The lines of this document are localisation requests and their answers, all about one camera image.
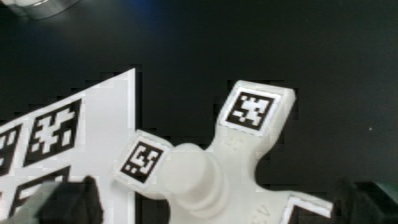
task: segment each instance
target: white 3d-printed part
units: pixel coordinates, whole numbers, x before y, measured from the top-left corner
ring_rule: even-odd
[[[291,89],[237,81],[205,151],[188,143],[172,147],[136,131],[115,179],[143,196],[166,199],[170,224],[287,224],[294,206],[330,217],[324,200],[300,192],[269,191],[253,180],[257,160],[275,144],[292,102]]]

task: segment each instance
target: white plastic object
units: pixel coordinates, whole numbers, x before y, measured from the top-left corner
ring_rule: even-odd
[[[15,0],[1,0],[3,5],[8,7],[10,11],[13,12],[13,14],[17,16],[24,16],[26,13],[22,11],[22,9],[15,6]]]
[[[3,0],[3,4],[17,16],[44,19],[56,15],[77,0]]]
[[[205,151],[189,143],[172,147],[136,131],[113,175],[143,196],[166,199],[170,224],[287,224],[294,206],[330,217],[330,202],[300,192],[262,189],[253,180],[292,101],[291,89],[237,81]]]

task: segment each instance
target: black background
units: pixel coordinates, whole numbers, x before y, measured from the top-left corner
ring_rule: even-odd
[[[0,120],[140,65],[140,127],[205,147],[236,80],[294,88],[255,179],[332,199],[340,177],[398,182],[395,62],[394,0],[81,0],[40,21],[0,8]]]

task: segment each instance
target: white board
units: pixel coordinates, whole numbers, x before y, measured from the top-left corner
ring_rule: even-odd
[[[0,220],[45,180],[95,178],[104,224],[133,224],[134,195],[113,161],[134,132],[134,69],[0,127]]]

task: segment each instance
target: dark object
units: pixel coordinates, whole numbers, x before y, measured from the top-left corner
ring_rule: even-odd
[[[398,223],[398,186],[342,180],[333,204],[335,224]]]
[[[40,224],[102,223],[102,209],[92,177],[85,177],[83,183],[58,185],[35,218]]]

